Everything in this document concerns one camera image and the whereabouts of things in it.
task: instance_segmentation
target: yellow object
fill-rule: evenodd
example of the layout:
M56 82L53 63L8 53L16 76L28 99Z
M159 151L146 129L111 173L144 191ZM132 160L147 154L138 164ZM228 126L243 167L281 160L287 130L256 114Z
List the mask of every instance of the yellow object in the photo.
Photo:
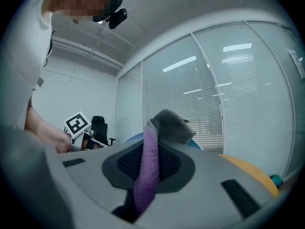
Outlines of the yellow object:
M274 196L277 197L279 195L278 189L276 188L274 182L271 180L271 178L266 175L265 172L263 172L258 167L238 158L230 157L227 155L220 155L221 157L229 160L233 164L235 164L237 167L241 168L243 171L250 174L252 177L254 177L256 180L258 180L263 186L265 186L269 192Z

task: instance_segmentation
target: vertical blinds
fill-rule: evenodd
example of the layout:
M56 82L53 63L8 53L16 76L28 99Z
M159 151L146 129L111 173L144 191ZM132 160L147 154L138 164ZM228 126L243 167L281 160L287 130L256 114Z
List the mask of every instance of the vertical blinds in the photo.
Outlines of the vertical blinds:
M283 175L293 138L293 112L274 55L245 23L213 27L195 36L223 93L228 135L224 154L268 175Z
M143 131L141 74L139 64L118 81L115 137L120 143Z
M194 139L207 151L223 152L223 127L215 88L202 52L191 36L143 61L143 124L163 109L189 120Z
M287 76L295 106L295 145L292 150L291 160L287 175L299 168L304 163L305 157L305 82L301 80L297 67L288 50L295 50L301 59L305 56L304 49L291 30L286 33L276 24L253 22L250 25L257 30L262 38L274 51Z

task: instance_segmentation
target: purple towel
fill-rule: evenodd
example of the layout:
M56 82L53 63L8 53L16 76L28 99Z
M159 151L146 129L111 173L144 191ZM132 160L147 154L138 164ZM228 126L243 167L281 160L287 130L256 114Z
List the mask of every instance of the purple towel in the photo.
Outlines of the purple towel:
M196 134L179 115L162 110L147 122L139 176L133 185L136 213L140 216L154 199L160 181L158 138L187 144Z
M144 146L140 173L133 185L133 197L137 215L141 215L154 199L159 183L158 135L149 121L144 129Z

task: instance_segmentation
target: teal object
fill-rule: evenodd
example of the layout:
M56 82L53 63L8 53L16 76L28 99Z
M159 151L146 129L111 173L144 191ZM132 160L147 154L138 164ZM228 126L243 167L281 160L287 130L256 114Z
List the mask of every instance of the teal object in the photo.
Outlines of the teal object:
M272 181L276 185L277 189L279 189L280 186L284 183L283 179L279 175L273 175L273 176L270 176L270 178L272 179Z

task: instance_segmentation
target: white shirt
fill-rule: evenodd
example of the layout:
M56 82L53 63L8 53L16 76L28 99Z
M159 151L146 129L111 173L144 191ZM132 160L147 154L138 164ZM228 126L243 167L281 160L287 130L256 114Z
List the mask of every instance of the white shirt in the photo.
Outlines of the white shirt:
M50 48L52 27L42 17L42 3L43 0L24 1L3 35L0 48L2 125L24 129L28 102Z

